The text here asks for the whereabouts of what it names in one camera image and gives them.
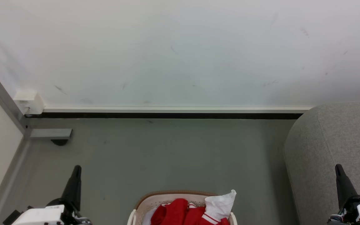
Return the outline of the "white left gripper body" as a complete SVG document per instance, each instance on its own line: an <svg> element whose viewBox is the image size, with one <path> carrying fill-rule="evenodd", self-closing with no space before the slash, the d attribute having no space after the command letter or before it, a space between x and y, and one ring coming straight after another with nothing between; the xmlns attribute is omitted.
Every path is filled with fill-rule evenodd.
<svg viewBox="0 0 360 225"><path fill-rule="evenodd" d="M81 216L79 204L66 198L56 198L45 208L29 206L26 211L14 210L3 225L91 225L92 221Z"/></svg>

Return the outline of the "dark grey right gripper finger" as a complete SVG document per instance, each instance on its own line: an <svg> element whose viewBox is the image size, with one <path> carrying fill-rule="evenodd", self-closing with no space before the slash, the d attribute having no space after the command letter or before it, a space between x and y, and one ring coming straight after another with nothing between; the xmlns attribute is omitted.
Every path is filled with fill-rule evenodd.
<svg viewBox="0 0 360 225"><path fill-rule="evenodd" d="M354 210L358 202L358 196L354 185L346 175L341 164L335 165L336 189L339 209Z"/></svg>

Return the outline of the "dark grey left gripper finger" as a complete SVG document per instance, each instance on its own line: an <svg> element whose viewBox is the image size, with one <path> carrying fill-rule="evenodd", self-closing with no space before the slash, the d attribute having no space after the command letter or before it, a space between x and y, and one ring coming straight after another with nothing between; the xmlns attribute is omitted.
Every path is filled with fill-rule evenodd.
<svg viewBox="0 0 360 225"><path fill-rule="evenodd" d="M81 210L81 174L81 166L76 165L61 196L62 199L69 202L78 211Z"/></svg>

